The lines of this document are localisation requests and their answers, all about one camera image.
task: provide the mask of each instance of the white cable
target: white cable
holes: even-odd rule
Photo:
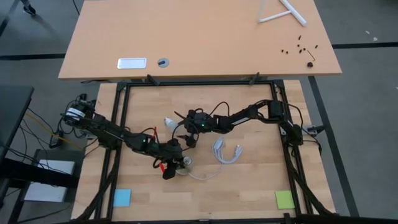
[[[189,176],[191,176],[196,180],[208,180],[212,177],[217,176],[223,170],[224,164],[234,163],[236,160],[238,160],[239,156],[242,154],[242,147],[240,145],[237,145],[235,147],[235,156],[230,161],[225,161],[223,159],[223,147],[224,147],[224,138],[219,137],[213,144],[213,154],[216,157],[216,159],[221,163],[220,169],[215,174],[212,174],[206,178],[195,177],[192,173],[189,173]]]

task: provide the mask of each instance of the blue sticky note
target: blue sticky note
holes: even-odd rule
[[[130,207],[131,189],[116,189],[114,192],[114,207]]]

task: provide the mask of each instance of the green sticky note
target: green sticky note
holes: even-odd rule
[[[289,190],[280,190],[275,192],[276,203],[278,209],[290,209],[294,208],[292,193]]]

